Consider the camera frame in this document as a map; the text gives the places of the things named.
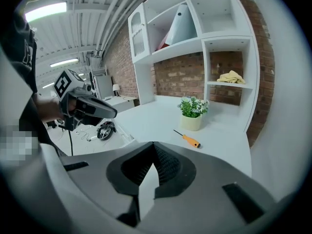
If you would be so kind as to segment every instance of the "table lamp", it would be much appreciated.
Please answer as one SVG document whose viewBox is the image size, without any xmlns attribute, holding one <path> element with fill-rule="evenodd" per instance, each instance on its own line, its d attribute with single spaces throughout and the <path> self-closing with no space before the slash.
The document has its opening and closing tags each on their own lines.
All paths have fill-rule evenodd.
<svg viewBox="0 0 312 234">
<path fill-rule="evenodd" d="M 119 85 L 118 84 L 114 84 L 113 85 L 113 91 L 116 91 L 116 96 L 119 96 L 118 90 L 120 90 Z"/>
</svg>

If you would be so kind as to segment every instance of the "brick wall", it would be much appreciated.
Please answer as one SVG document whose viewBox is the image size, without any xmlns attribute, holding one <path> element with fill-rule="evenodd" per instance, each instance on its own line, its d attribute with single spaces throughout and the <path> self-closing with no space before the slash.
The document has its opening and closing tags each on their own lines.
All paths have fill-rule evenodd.
<svg viewBox="0 0 312 234">
<path fill-rule="evenodd" d="M 266 122 L 274 89 L 274 54 L 266 23 L 253 0 L 240 0 L 252 23 L 260 57 L 260 86 L 256 109 L 247 131 L 250 146 L 257 139 Z M 171 96 L 196 96 L 203 98 L 203 54 L 194 53 L 156 63 L 152 67 L 154 92 Z M 234 70 L 242 75 L 240 56 L 237 52 L 215 52 L 211 56 L 212 76 L 215 80 L 222 73 Z M 121 94 L 138 96 L 132 65 L 128 27 L 125 25 L 111 45 L 104 63 L 108 66 L 113 81 L 121 86 Z M 211 100 L 237 105 L 241 89 L 215 86 L 211 89 Z"/>
<path fill-rule="evenodd" d="M 135 69 L 132 64 L 128 21 L 110 46 L 102 66 L 106 65 L 113 84 L 119 84 L 120 95 L 138 97 Z"/>
</svg>

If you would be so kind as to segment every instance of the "ceiling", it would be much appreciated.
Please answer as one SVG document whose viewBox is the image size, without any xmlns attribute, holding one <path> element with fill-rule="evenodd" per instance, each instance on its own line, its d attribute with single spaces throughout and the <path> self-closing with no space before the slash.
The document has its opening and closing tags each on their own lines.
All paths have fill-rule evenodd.
<svg viewBox="0 0 312 234">
<path fill-rule="evenodd" d="M 37 42 L 38 88 L 54 82 L 63 70 L 64 66 L 51 68 L 52 63 L 78 58 L 79 63 L 66 67 L 86 74 L 91 67 L 99 67 L 103 55 L 101 47 L 105 46 L 104 51 L 109 47 L 128 16 L 144 0 L 39 0 L 27 4 L 25 13 L 62 1 L 67 2 L 67 12 L 29 23 Z"/>
</svg>

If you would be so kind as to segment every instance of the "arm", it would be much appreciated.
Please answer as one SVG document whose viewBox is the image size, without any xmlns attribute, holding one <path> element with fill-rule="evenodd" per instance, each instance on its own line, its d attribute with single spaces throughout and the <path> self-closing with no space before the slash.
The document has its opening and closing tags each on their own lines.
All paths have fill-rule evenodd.
<svg viewBox="0 0 312 234">
<path fill-rule="evenodd" d="M 57 97 L 41 97 L 38 94 L 33 95 L 34 103 L 42 122 L 48 122 L 55 119 L 63 119 L 64 115 L 60 112 L 59 100 Z M 76 101 L 71 100 L 68 105 L 68 110 L 72 111 L 76 107 Z"/>
</svg>

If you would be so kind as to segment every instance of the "flower pot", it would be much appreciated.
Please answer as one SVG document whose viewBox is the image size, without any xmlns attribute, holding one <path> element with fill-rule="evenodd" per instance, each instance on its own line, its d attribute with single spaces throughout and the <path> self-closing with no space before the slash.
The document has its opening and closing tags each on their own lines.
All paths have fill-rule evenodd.
<svg viewBox="0 0 312 234">
<path fill-rule="evenodd" d="M 201 116 L 190 118 L 181 115 L 180 126 L 186 130 L 197 131 L 200 128 Z"/>
</svg>

